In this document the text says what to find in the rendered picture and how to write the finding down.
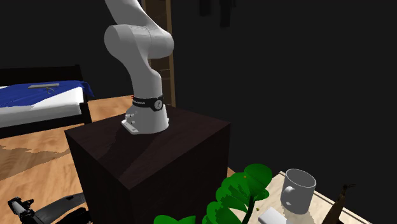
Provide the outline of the dark brown robot stand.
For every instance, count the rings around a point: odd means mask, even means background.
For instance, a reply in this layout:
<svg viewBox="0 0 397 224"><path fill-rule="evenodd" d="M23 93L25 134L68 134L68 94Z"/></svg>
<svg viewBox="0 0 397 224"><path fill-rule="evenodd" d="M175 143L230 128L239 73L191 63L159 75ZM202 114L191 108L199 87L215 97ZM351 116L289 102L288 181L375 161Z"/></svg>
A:
<svg viewBox="0 0 397 224"><path fill-rule="evenodd" d="M226 178L230 124L167 108L169 127L133 135L122 115L66 130L93 224L153 224L159 215L202 224Z"/></svg>

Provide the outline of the green leafy plant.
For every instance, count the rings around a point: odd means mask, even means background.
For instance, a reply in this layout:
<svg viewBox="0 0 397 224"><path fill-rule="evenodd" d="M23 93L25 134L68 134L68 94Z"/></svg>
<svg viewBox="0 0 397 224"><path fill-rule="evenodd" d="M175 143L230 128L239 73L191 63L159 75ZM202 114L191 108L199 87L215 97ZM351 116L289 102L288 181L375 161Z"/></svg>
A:
<svg viewBox="0 0 397 224"><path fill-rule="evenodd" d="M216 200L207 205L206 214L198 223L195 215L180 220L158 215L153 224L248 224L255 202L269 197L266 187L272 178L272 170L266 165L248 165L243 172L236 172L222 181Z"/></svg>

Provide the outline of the grey mug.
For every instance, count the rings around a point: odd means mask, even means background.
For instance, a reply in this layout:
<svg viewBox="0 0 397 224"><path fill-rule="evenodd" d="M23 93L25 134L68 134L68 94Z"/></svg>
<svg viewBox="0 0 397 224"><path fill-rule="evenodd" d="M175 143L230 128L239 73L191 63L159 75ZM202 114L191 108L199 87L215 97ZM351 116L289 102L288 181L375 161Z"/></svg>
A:
<svg viewBox="0 0 397 224"><path fill-rule="evenodd" d="M316 188L316 179L306 171L288 169L281 191L281 204L291 213L305 214Z"/></svg>

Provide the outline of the small white box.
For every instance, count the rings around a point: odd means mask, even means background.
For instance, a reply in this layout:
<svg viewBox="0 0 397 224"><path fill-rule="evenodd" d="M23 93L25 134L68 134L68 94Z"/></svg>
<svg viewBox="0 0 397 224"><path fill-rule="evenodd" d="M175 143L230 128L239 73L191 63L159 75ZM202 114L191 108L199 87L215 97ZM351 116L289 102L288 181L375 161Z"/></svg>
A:
<svg viewBox="0 0 397 224"><path fill-rule="evenodd" d="M273 207L268 208L258 217L260 224L291 224L281 213Z"/></svg>

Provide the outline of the bed with blue blanket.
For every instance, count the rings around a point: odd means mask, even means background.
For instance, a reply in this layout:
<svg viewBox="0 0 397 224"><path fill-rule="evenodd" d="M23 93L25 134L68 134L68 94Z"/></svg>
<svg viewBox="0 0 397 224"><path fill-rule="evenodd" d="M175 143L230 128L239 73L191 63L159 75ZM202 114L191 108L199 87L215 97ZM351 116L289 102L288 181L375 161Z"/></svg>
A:
<svg viewBox="0 0 397 224"><path fill-rule="evenodd" d="M0 68L0 139L92 122L80 65Z"/></svg>

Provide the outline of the light wooden table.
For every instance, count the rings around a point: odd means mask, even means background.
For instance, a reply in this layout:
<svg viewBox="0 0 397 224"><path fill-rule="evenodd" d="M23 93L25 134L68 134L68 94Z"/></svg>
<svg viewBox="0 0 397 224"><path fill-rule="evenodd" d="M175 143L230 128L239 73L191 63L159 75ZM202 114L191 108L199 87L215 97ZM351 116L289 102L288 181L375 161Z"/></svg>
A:
<svg viewBox="0 0 397 224"><path fill-rule="evenodd" d="M258 218L270 207L273 207L288 221L292 222L292 224L322 224L328 211L334 204L334 201L315 191L310 203L309 211L306 214L291 213L282 206L280 200L284 176L285 173L280 171L274 178L272 178L272 181L268 187L266 187L270 196L267 199L255 202L254 211L248 224L260 224Z"/></svg>

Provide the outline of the dark brown banana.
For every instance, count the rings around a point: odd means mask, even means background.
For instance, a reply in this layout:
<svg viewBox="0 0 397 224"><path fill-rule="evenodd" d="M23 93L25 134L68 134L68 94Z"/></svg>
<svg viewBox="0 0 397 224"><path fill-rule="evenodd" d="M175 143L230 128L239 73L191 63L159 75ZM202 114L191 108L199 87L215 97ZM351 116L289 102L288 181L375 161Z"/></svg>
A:
<svg viewBox="0 0 397 224"><path fill-rule="evenodd" d="M356 184L344 184L342 187L342 191L338 196L338 199L332 205L327 215L325 216L322 224L344 224L339 218L341 212L344 208L345 200L346 200L346 192L348 188L355 187Z"/></svg>

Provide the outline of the black exercise machine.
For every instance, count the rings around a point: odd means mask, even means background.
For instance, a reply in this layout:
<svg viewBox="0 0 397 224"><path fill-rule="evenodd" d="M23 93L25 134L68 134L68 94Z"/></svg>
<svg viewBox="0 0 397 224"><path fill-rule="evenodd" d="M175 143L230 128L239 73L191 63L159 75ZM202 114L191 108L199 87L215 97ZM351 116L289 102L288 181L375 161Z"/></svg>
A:
<svg viewBox="0 0 397 224"><path fill-rule="evenodd" d="M20 197L14 197L8 201L8 205L11 211L19 217L21 224L52 224L60 216L85 203L86 200L81 192L62 197L37 211L31 209L33 202L34 199L22 202ZM92 218L89 210L79 207L55 224L92 224Z"/></svg>

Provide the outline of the wooden door frame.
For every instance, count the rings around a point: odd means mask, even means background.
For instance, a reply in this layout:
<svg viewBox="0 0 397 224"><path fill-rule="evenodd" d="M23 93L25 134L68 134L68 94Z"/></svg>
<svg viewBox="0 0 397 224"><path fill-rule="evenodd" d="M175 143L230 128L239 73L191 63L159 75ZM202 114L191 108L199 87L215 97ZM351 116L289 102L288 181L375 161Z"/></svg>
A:
<svg viewBox="0 0 397 224"><path fill-rule="evenodd" d="M171 0L141 0L143 10L164 30L172 34ZM176 106L173 54L162 59L150 59L150 65L162 77L165 104Z"/></svg>

